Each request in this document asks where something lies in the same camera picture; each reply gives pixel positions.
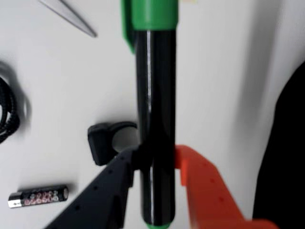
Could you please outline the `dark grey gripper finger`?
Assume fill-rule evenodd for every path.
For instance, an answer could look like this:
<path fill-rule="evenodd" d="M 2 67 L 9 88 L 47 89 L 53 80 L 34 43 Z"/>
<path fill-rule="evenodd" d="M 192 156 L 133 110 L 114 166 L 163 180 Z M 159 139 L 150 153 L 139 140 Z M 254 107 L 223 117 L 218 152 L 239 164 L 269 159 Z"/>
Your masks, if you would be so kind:
<path fill-rule="evenodd" d="M 122 229 L 138 147 L 119 153 L 48 229 Z"/>

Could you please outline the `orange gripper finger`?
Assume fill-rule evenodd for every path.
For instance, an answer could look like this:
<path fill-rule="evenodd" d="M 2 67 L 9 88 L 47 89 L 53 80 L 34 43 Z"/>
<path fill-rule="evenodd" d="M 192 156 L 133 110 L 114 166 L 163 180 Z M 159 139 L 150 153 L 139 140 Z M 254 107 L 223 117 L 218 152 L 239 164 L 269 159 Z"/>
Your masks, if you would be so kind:
<path fill-rule="evenodd" d="M 192 229 L 277 228 L 265 219 L 245 219 L 216 166 L 194 149 L 176 146 L 175 166 L 186 188 Z"/>

